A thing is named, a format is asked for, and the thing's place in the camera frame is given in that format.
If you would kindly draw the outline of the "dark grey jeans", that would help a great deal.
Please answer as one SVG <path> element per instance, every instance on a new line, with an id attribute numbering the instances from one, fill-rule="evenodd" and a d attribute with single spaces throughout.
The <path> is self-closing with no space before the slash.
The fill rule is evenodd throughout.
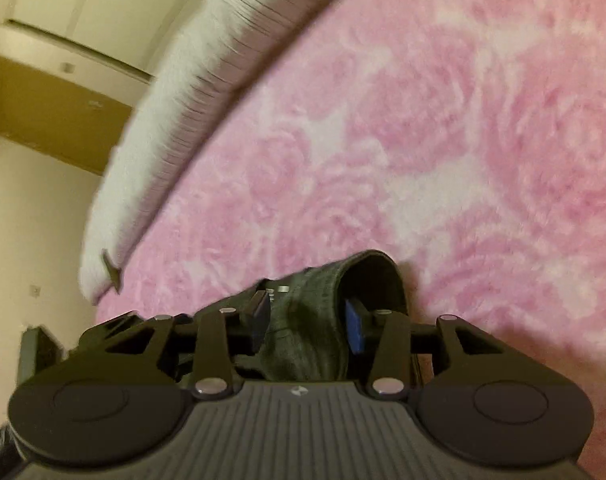
<path id="1" fill-rule="evenodd" d="M 271 300 L 261 349 L 236 356 L 237 373 L 268 382 L 339 382 L 355 368 L 349 363 L 345 305 L 360 302 L 367 310 L 408 312 L 404 283 L 396 263 L 384 252 L 365 250 L 343 260 L 306 268 L 282 278 L 256 282 L 210 304 L 193 317 L 224 307 L 243 307 L 265 290 Z"/>

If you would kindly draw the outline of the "black smartphone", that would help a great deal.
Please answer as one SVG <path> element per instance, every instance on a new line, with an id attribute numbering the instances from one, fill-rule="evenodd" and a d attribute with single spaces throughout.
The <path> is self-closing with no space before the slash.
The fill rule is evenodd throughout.
<path id="1" fill-rule="evenodd" d="M 102 252 L 102 262 L 106 268 L 110 286 L 117 294 L 120 294 L 122 290 L 122 270 L 111 261 L 109 252 L 106 250 Z"/>

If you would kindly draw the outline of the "pink rose blanket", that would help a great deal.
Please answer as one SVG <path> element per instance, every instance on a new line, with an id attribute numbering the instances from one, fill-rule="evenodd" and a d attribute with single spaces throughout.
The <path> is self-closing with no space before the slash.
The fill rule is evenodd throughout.
<path id="1" fill-rule="evenodd" d="M 337 0 L 191 164 L 97 318 L 365 249 L 578 382 L 606 479 L 606 0 Z"/>

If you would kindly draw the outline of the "brown wooden door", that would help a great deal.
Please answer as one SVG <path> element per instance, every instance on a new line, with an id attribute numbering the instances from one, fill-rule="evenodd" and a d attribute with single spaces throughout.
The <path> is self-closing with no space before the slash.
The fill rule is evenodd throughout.
<path id="1" fill-rule="evenodd" d="M 132 108 L 0 56 L 0 135 L 102 174 Z"/>

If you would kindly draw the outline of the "white striped duvet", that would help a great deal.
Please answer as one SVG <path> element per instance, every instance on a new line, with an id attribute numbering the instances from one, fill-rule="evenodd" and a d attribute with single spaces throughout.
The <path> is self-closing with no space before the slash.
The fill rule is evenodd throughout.
<path id="1" fill-rule="evenodd" d="M 79 284 L 97 304 L 186 166 L 253 78 L 331 0 L 202 0 L 113 148 L 84 231 Z"/>

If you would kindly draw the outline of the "cream sliding wardrobe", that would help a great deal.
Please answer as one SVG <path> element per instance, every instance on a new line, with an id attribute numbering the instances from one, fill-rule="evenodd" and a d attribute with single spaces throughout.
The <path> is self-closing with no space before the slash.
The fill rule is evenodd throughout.
<path id="1" fill-rule="evenodd" d="M 9 21 L 152 75 L 201 0 L 10 0 Z"/>

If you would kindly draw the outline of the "wall light switch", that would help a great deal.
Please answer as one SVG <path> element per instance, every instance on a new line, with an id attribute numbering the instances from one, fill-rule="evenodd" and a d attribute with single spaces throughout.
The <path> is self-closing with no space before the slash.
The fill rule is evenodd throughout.
<path id="1" fill-rule="evenodd" d="M 61 70 L 66 74 L 72 74 L 75 69 L 76 69 L 76 66 L 74 66 L 71 63 L 62 63 L 61 64 Z"/>

